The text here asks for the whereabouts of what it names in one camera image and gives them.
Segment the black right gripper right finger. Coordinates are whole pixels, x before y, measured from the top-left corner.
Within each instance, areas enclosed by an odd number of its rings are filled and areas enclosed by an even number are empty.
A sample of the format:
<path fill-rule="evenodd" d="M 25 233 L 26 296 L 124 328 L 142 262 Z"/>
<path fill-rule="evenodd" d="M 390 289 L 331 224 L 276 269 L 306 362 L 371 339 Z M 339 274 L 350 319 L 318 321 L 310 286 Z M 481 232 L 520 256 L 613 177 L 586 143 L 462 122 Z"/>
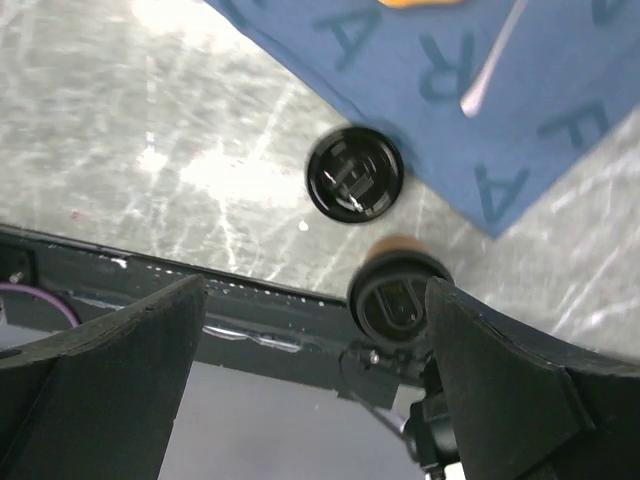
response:
<path fill-rule="evenodd" d="M 468 479 L 636 479 L 639 365 L 432 279 L 429 334 Z"/>

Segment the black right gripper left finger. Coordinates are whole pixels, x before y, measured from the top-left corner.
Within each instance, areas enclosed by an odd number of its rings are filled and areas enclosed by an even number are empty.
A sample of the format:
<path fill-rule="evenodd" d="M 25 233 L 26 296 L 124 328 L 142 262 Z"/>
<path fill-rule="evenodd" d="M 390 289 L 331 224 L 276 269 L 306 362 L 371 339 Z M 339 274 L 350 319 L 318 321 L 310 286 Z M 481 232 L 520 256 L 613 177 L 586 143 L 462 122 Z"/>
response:
<path fill-rule="evenodd" d="M 202 276 L 1 354 L 4 479 L 155 479 L 205 316 Z"/>

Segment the black lid stack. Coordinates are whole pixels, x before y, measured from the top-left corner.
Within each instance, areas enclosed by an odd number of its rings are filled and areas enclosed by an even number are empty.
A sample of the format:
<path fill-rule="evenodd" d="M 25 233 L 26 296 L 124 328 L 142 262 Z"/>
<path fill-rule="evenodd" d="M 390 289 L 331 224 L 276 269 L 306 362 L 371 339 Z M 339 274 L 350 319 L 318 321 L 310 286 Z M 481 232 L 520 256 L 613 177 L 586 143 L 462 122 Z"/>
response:
<path fill-rule="evenodd" d="M 351 125 L 315 143 L 306 162 L 305 184 L 324 216 L 343 224 L 361 224 L 392 208 L 404 176 L 403 158 L 389 137 Z"/>

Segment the black coffee cup lid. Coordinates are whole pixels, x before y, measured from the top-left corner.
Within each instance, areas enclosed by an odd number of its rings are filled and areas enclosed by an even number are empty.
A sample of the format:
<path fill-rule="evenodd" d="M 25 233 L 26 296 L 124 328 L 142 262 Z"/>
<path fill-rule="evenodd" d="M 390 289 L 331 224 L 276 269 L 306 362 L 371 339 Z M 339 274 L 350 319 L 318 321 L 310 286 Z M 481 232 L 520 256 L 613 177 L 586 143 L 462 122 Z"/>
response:
<path fill-rule="evenodd" d="M 407 348 L 427 334 L 426 288 L 453 277 L 431 255 L 392 250 L 365 260 L 351 278 L 347 306 L 356 326 L 378 345 Z"/>

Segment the brown paper coffee cup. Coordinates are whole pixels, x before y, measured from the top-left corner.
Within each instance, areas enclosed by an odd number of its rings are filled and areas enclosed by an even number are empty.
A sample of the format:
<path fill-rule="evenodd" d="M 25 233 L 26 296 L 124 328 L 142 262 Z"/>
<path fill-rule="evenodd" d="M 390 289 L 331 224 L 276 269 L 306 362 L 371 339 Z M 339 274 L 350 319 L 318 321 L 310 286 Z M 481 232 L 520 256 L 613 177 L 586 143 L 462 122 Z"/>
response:
<path fill-rule="evenodd" d="M 374 242 L 367 251 L 364 261 L 372 260 L 382 254 L 390 252 L 428 254 L 429 250 L 423 242 L 413 236 L 393 234 L 382 237 Z"/>

